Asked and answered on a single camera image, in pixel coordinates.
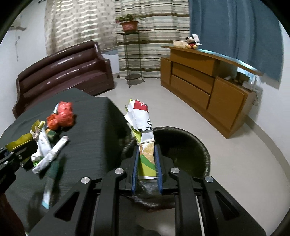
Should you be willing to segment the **black trash bin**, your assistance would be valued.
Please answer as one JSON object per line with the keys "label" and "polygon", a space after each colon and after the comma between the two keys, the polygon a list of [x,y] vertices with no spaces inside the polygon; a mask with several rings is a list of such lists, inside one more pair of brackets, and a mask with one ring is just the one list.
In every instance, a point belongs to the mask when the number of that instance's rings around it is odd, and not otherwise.
{"label": "black trash bin", "polygon": [[[172,159],[174,165],[194,178],[202,179],[210,173],[210,154],[206,146],[192,133],[171,126],[153,129],[155,143],[161,154]],[[136,194],[129,198],[149,211],[175,207],[174,196],[162,196],[156,180],[139,180]]]}

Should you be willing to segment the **yellow green snack wrapper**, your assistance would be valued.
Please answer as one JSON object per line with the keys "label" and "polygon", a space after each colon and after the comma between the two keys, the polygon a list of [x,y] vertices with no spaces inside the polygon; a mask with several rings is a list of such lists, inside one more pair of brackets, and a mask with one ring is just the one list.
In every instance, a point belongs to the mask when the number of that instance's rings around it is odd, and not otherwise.
{"label": "yellow green snack wrapper", "polygon": [[37,120],[31,127],[31,130],[27,134],[23,134],[19,139],[16,141],[10,142],[5,145],[6,149],[9,152],[14,151],[18,147],[28,143],[31,140],[37,140],[39,138],[39,134],[42,131],[42,128],[46,124],[45,121]]}

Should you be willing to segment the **white printed wrapper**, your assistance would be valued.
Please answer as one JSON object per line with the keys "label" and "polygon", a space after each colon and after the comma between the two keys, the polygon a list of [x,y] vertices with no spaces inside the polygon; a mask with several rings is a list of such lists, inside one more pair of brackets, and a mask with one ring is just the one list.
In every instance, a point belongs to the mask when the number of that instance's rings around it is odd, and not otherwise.
{"label": "white printed wrapper", "polygon": [[35,167],[52,149],[49,138],[46,133],[45,126],[42,129],[35,129],[35,132],[30,131],[32,138],[37,143],[37,151],[32,154],[31,160]]}

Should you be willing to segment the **white rolled paper tube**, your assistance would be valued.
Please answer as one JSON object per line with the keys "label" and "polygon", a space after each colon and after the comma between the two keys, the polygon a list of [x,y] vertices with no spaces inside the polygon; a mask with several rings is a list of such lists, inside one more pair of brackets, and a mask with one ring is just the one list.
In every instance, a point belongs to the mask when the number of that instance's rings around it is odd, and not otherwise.
{"label": "white rolled paper tube", "polygon": [[47,168],[50,163],[56,159],[60,150],[66,145],[68,140],[68,136],[62,136],[59,141],[54,145],[54,147],[47,153],[47,155],[35,167],[32,168],[32,172],[34,174],[38,174],[42,170]]}

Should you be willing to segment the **light blue toothpaste tube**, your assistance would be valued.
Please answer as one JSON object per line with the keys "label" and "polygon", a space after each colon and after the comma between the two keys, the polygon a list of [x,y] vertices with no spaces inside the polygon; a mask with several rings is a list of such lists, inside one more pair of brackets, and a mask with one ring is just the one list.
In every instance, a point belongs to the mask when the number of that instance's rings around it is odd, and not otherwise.
{"label": "light blue toothpaste tube", "polygon": [[54,188],[55,179],[57,177],[58,170],[59,170],[59,162],[57,161],[52,162],[48,171],[48,177],[45,184],[43,199],[41,203],[45,209],[50,208],[50,199],[51,199],[51,195]]}

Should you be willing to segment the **small orange crumpled bag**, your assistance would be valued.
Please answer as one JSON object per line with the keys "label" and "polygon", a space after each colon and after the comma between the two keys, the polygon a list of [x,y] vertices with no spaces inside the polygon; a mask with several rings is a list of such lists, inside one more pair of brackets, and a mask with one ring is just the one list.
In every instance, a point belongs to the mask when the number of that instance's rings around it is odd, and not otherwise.
{"label": "small orange crumpled bag", "polygon": [[56,114],[51,114],[47,117],[47,127],[51,130],[57,130],[59,128]]}

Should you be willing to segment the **dark grey table cloth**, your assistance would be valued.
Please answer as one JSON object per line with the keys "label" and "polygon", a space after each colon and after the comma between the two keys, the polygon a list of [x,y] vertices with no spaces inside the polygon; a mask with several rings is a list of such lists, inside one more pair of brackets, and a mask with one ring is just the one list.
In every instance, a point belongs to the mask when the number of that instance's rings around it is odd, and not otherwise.
{"label": "dark grey table cloth", "polygon": [[[59,173],[52,201],[58,202],[81,178],[103,177],[117,168],[129,128],[123,113],[106,97],[94,97],[72,88],[48,98],[21,114],[1,136],[1,147],[28,133],[35,121],[44,121],[57,103],[72,103],[75,124],[62,130],[67,144],[58,155]],[[38,176],[18,169],[16,180],[6,191],[8,202],[26,232],[38,223],[47,210],[41,201],[47,174]]]}

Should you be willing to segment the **dark brown leather sofa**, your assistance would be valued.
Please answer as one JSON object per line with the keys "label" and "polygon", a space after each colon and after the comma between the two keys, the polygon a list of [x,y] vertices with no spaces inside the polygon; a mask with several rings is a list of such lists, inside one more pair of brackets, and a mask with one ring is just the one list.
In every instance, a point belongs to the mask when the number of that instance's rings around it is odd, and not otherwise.
{"label": "dark brown leather sofa", "polygon": [[41,59],[18,75],[13,115],[18,118],[37,103],[70,88],[98,95],[114,87],[111,63],[102,56],[98,42],[80,43]]}

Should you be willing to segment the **white router on cabinet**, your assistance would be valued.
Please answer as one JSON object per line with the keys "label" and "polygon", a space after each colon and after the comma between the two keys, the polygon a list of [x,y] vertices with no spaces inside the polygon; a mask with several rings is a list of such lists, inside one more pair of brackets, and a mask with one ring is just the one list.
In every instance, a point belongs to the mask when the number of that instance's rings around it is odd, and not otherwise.
{"label": "white router on cabinet", "polygon": [[257,77],[247,77],[243,79],[242,86],[248,90],[254,91],[257,85]]}

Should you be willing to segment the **patterned sheer curtain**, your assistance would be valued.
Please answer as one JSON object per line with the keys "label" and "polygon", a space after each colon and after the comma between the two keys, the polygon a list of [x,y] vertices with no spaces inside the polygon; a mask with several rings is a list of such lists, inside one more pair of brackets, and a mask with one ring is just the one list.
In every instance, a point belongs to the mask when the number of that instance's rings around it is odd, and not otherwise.
{"label": "patterned sheer curtain", "polygon": [[90,40],[102,53],[115,50],[115,1],[47,1],[44,29],[47,55]]}

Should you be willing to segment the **Mickey Mouse plush toy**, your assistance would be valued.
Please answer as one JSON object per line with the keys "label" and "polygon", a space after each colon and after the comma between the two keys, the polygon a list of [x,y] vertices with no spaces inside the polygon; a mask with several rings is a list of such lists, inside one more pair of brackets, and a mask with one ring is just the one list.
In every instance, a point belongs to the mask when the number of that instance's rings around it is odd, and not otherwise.
{"label": "Mickey Mouse plush toy", "polygon": [[190,36],[186,38],[186,43],[187,44],[185,45],[185,47],[187,49],[197,49],[198,48],[197,43],[195,42],[194,38],[192,38]]}

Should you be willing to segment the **beige tissue box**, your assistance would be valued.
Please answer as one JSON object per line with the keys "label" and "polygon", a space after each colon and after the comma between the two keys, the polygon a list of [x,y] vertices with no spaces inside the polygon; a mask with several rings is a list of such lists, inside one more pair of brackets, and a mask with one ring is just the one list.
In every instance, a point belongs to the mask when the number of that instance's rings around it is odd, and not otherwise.
{"label": "beige tissue box", "polygon": [[175,47],[185,48],[186,45],[187,45],[187,42],[186,42],[186,41],[174,40],[174,41],[173,41],[173,45],[174,45]]}

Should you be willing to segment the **black metal plant stand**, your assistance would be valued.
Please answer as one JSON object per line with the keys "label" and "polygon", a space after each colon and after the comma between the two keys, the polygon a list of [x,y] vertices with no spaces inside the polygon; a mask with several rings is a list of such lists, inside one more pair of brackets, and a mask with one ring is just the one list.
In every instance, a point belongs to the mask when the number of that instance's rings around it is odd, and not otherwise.
{"label": "black metal plant stand", "polygon": [[121,34],[123,36],[124,57],[126,76],[125,79],[132,87],[132,81],[141,79],[144,82],[142,76],[142,55],[141,55],[141,43],[140,33],[138,30],[128,31]]}

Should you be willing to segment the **terracotta potted plant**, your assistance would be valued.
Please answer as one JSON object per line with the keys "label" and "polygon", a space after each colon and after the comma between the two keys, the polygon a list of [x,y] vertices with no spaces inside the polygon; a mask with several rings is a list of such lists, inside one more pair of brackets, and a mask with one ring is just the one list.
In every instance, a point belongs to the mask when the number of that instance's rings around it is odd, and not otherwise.
{"label": "terracotta potted plant", "polygon": [[139,21],[144,20],[140,15],[126,14],[116,18],[115,22],[122,26],[124,33],[136,32],[138,30]]}

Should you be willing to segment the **striped beige curtain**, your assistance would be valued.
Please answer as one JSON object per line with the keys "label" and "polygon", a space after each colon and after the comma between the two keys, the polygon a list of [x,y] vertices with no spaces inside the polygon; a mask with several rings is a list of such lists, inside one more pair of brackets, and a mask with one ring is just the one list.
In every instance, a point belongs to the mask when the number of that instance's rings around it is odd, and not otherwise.
{"label": "striped beige curtain", "polygon": [[[115,1],[116,17],[126,14],[140,15],[139,21],[142,76],[160,77],[161,58],[170,55],[168,46],[174,40],[184,41],[189,35],[188,1]],[[117,26],[119,74],[126,76],[122,26]]]}

